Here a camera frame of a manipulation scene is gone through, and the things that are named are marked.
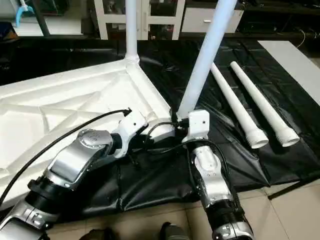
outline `wire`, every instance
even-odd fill
[[[90,119],[89,121],[86,121],[85,123],[71,129],[70,131],[66,132],[65,134],[63,134],[62,136],[58,137],[56,140],[54,140],[53,142],[51,142],[48,146],[46,146],[44,149],[42,149],[40,152],[38,152],[33,158],[31,158],[31,160],[29,160],[16,174],[15,176],[11,179],[11,181],[9,182],[9,184],[6,186],[5,190],[3,191],[1,197],[0,197],[0,207],[2,205],[2,203],[4,202],[6,196],[8,195],[10,189],[12,188],[12,186],[15,184],[15,182],[18,180],[18,178],[24,173],[25,170],[27,170],[27,168],[33,164],[42,154],[44,154],[46,151],[48,151],[51,147],[53,147],[55,144],[57,144],[58,142],[60,142],[62,139],[66,138],[67,136],[75,133],[76,131],[82,129],[83,127],[99,120],[102,119],[106,116],[112,115],[112,114],[117,114],[117,113],[123,113],[125,116],[128,115],[131,112],[130,109],[124,109],[124,110],[116,110],[116,111],[110,111],[104,114],[101,114],[100,116],[94,117],[92,119]]]
[[[150,138],[151,133],[152,133],[157,127],[159,127],[159,126],[161,126],[161,125],[177,126],[178,123],[177,123],[177,122],[172,122],[172,121],[163,121],[163,122],[159,122],[159,123],[157,123],[156,125],[154,125],[154,126],[149,130],[149,132],[146,134],[146,136],[145,136],[145,139],[144,139],[144,149],[145,149],[145,150],[147,150],[147,147],[148,147],[147,142],[148,142],[148,140],[149,140],[149,138]]]
[[[300,32],[303,33],[303,40],[302,40],[302,42],[301,42],[298,46],[296,46],[296,48],[299,48],[302,44],[304,44],[304,42],[305,42],[305,40],[306,40],[306,34],[305,34],[305,32],[304,32],[302,29],[299,29],[299,30],[300,30]]]
[[[187,144],[190,144],[190,143],[206,143],[206,144],[212,145],[216,150],[218,150],[218,152],[219,152],[219,154],[221,155],[221,158],[222,158],[224,169],[227,172],[227,175],[228,175],[228,178],[229,178],[229,170],[228,170],[227,161],[226,161],[224,153],[222,152],[221,148],[216,143],[214,143],[213,141],[210,141],[208,139],[191,139],[191,140],[185,141],[183,143],[180,143],[180,144],[178,144],[178,145],[176,145],[176,146],[174,146],[172,148],[169,148],[167,150],[163,150],[163,151],[148,151],[148,152],[153,154],[153,155],[166,154],[166,153],[172,152],[174,150],[177,150],[177,149],[179,149],[179,148],[181,148],[181,147],[183,147],[183,146],[185,146]]]

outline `white pvc pipe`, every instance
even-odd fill
[[[184,92],[177,115],[181,119],[188,117],[188,113],[195,109],[198,98],[206,82],[222,38],[228,27],[237,0],[219,0],[213,14],[212,22],[202,43],[196,59],[188,85]]]
[[[137,0],[125,0],[126,54],[125,59],[138,62],[137,52]]]
[[[217,66],[212,63],[211,72],[218,83],[224,97],[228,101],[234,115],[238,119],[244,133],[246,140],[250,144],[251,148],[258,149],[268,143],[268,138],[265,133],[257,127],[255,122],[249,116],[248,112],[237,98],[234,91],[227,83],[224,76],[221,74]]]
[[[235,61],[233,61],[230,66],[254,100],[255,104],[259,107],[268,123],[273,128],[276,138],[281,145],[283,147],[289,147],[296,144],[300,140],[299,136],[292,128],[288,127],[241,67]]]

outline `silver metal housing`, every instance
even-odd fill
[[[1,222],[0,233],[4,226],[13,219],[19,219],[21,222],[27,223],[40,230],[46,229],[49,226],[49,223],[56,222],[58,217],[58,214],[50,214],[34,208],[23,199],[14,206],[6,218]]]
[[[222,225],[212,233],[213,240],[232,240],[238,237],[248,237],[251,240],[256,239],[251,228],[244,221]]]
[[[85,129],[55,156],[44,176],[56,185],[75,190],[93,162],[107,155],[112,146],[108,131]]]
[[[233,200],[233,196],[221,173],[221,162],[209,146],[200,146],[193,150],[194,164],[201,177],[199,184],[202,205],[208,208],[220,200]]]

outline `tiled floor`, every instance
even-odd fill
[[[239,194],[257,240],[319,239],[320,181],[269,201],[267,195],[288,184]],[[78,240],[92,229],[111,227],[121,240],[156,240],[161,225],[181,226],[193,240],[210,240],[211,229],[201,204],[166,205],[56,225],[49,231],[52,240]]]

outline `white plastic bracket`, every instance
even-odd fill
[[[186,142],[191,139],[208,139],[210,130],[210,115],[206,110],[194,110],[189,112],[188,135],[182,140]]]
[[[146,118],[139,111],[132,111],[120,121],[118,127],[112,132],[119,134],[122,140],[122,148],[116,150],[113,154],[115,159],[122,158],[127,154],[130,140],[147,124]]]

